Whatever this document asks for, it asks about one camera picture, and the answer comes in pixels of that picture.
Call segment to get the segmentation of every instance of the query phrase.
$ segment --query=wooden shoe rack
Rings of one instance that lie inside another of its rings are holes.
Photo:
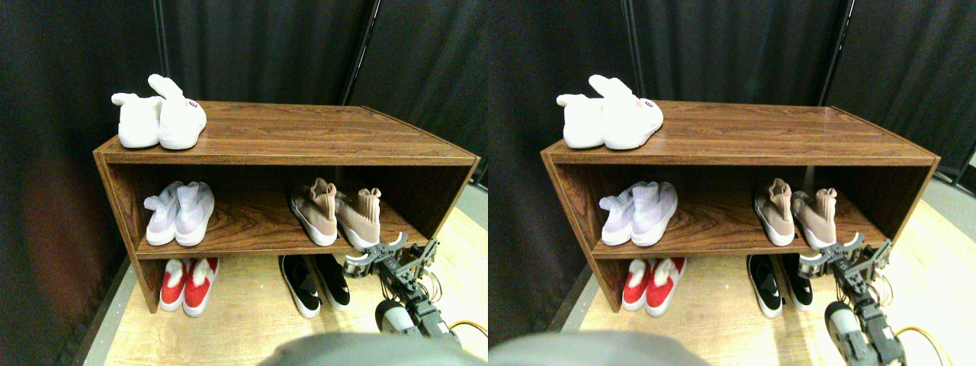
[[[867,245],[880,246],[889,238],[897,243],[939,164],[939,156],[835,107],[658,106],[664,126],[642,147],[572,149],[560,141],[542,151],[566,217],[614,311],[620,311],[631,259],[811,251],[802,237],[785,247],[766,238],[752,198],[774,178],[794,192],[805,183],[812,189],[835,187],[837,239],[846,242],[861,232]],[[650,247],[603,244],[600,232],[609,213],[599,208],[599,199],[639,181],[669,182],[677,190],[677,211],[664,236]]]
[[[155,312],[167,259],[357,253],[343,235],[320,247],[288,206],[291,190],[321,177],[339,191],[378,187],[381,240],[436,237],[477,166],[464,149],[359,106],[200,102],[207,128],[193,148],[123,147],[114,137],[94,151],[142,293]],[[150,246],[142,201],[169,183],[207,183],[216,207],[203,241]]]

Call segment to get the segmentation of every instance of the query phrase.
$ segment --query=red and white shoe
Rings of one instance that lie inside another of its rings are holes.
[[[668,306],[671,305],[671,298],[674,297],[674,289],[677,282],[684,275],[684,269],[688,267],[688,262],[684,258],[668,258],[658,261],[654,265],[654,274],[647,285],[647,304],[644,309],[647,314],[658,317],[665,314]]]
[[[637,259],[630,261],[630,272],[627,274],[627,282],[624,283],[624,309],[637,311],[644,307],[644,291],[650,283],[651,275],[647,273],[648,263],[654,265],[655,260]]]
[[[169,260],[163,273],[163,286],[159,289],[159,307],[164,311],[176,311],[183,304],[183,288],[189,272],[186,261]]]
[[[211,290],[214,289],[214,281],[217,279],[217,272],[221,269],[221,260],[218,258],[206,258],[194,260],[189,272],[192,273],[186,281],[186,290],[183,299],[183,311],[186,315],[197,317],[203,314],[203,309],[207,307],[207,300],[210,299]]]

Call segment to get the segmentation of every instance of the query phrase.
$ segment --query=black shoe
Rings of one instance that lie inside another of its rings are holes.
[[[810,310],[813,308],[813,289],[809,279],[799,276],[799,254],[784,254],[779,257],[783,271],[787,273],[787,288],[790,289],[793,305],[800,311]]]
[[[755,298],[759,301],[762,314],[768,318],[776,317],[783,312],[783,300],[776,284],[773,261],[768,255],[748,256],[746,267],[749,269],[749,280],[752,281],[752,289],[755,290]]]
[[[281,268],[281,274],[285,276],[285,283],[292,291],[295,306],[302,316],[312,318],[318,315],[321,301],[318,299],[315,280],[308,273],[305,259],[302,256],[281,256],[278,257],[278,267]]]
[[[349,309],[349,287],[346,286],[343,267],[336,261],[336,257],[331,254],[315,255],[315,266],[328,288],[325,295],[329,298],[329,304],[339,311]]]

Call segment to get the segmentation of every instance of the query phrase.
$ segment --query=light wood floor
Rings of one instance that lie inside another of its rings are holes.
[[[788,300],[782,315],[767,319],[756,304],[746,257],[691,258],[688,263],[663,317],[652,318],[643,310],[615,314],[597,292],[581,331],[673,337],[713,365],[843,364],[824,323],[824,309],[834,300],[832,277],[813,281],[814,309],[797,311]],[[946,347],[955,365],[976,364],[976,243],[919,202],[883,272],[895,298],[882,310],[894,330],[920,327]],[[779,282],[780,292],[787,294]],[[922,336],[900,338],[910,364],[939,364]]]
[[[488,326],[488,233],[455,209],[438,235],[432,271],[444,295],[435,305],[444,320]],[[221,259],[221,271],[204,314],[181,309],[150,314],[133,292],[108,352],[106,364],[255,364],[288,341],[322,332],[377,332],[374,310],[383,299],[378,277],[348,280],[352,308],[332,311],[328,302],[312,319],[302,317],[269,256]],[[465,349],[487,357],[488,341],[469,326],[455,328]]]

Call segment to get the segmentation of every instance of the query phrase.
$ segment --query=sneaker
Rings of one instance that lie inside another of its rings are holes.
[[[119,142],[129,148],[149,147],[159,143],[160,97],[139,98],[135,94],[112,95],[119,108]]]
[[[818,190],[816,198],[805,192],[793,194],[793,217],[803,228],[803,237],[811,247],[823,249],[837,242],[836,205],[837,191],[833,188]]]
[[[164,311],[176,311],[183,304],[183,288],[189,272],[186,260],[169,260],[163,273],[163,286],[159,289],[159,307]]]
[[[793,305],[800,311],[809,311],[813,308],[813,288],[809,279],[799,276],[799,254],[784,254],[779,259],[783,271],[787,273],[787,288],[790,289]]]
[[[336,186],[321,178],[292,192],[292,213],[299,218],[311,241],[326,247],[336,242]]]
[[[603,144],[603,98],[564,94],[555,102],[564,107],[566,124],[562,128],[562,138],[567,146],[589,148]]]
[[[633,233],[633,189],[647,183],[638,182],[625,189],[619,195],[600,198],[600,208],[610,212],[606,223],[603,224],[601,239],[609,246],[621,245],[630,241]]]
[[[590,85],[603,96],[603,143],[624,150],[644,145],[661,129],[664,114],[649,100],[636,97],[620,79],[600,75],[590,77]]]
[[[647,283],[647,304],[644,305],[648,315],[658,317],[665,314],[687,266],[685,258],[667,258],[654,265],[653,278]]]
[[[644,295],[651,279],[650,273],[647,273],[647,266],[654,265],[655,261],[654,259],[630,261],[630,270],[627,274],[627,282],[624,283],[622,296],[624,309],[637,311],[647,304]]]
[[[196,145],[207,127],[203,107],[185,98],[183,90],[168,77],[149,75],[149,86],[166,99],[159,111],[159,144],[173,150]]]
[[[315,266],[318,267],[318,274],[322,276],[322,283],[325,283],[325,296],[329,298],[329,304],[339,311],[348,310],[349,287],[343,276],[343,267],[336,261],[336,257],[331,254],[315,255]]]
[[[292,299],[295,300],[295,306],[302,316],[313,318],[318,315],[318,311],[322,308],[321,301],[318,298],[315,279],[308,272],[305,259],[302,256],[281,256],[278,257],[278,267],[281,268],[285,284],[292,292]]]
[[[796,235],[790,211],[791,197],[790,185],[777,178],[773,185],[760,189],[752,201],[755,214],[759,215],[766,229],[766,236],[778,247],[790,245]]]
[[[630,240],[638,247],[657,244],[677,208],[677,192],[669,183],[633,188],[633,233]]]
[[[207,223],[214,214],[214,192],[203,182],[177,188],[180,199],[180,213],[177,215],[177,243],[192,247],[203,241],[207,233]]]
[[[210,299],[211,290],[214,289],[214,281],[217,280],[217,272],[221,269],[221,260],[218,258],[204,258],[193,260],[190,266],[191,273],[189,280],[186,281],[186,289],[183,298],[183,311],[186,315],[197,317],[203,314],[203,309],[207,307],[207,300]]]
[[[748,256],[746,266],[749,268],[749,280],[762,314],[768,318],[778,316],[783,312],[783,301],[780,298],[780,288],[776,284],[773,261],[768,255]]]
[[[146,197],[142,202],[147,210],[152,211],[149,225],[145,228],[145,241],[149,245],[163,245],[176,238],[177,213],[180,211],[177,189],[181,186],[181,182],[170,183],[158,196]]]
[[[352,202],[342,192],[336,193],[336,220],[346,240],[360,252],[380,243],[380,195],[378,188],[363,188]]]

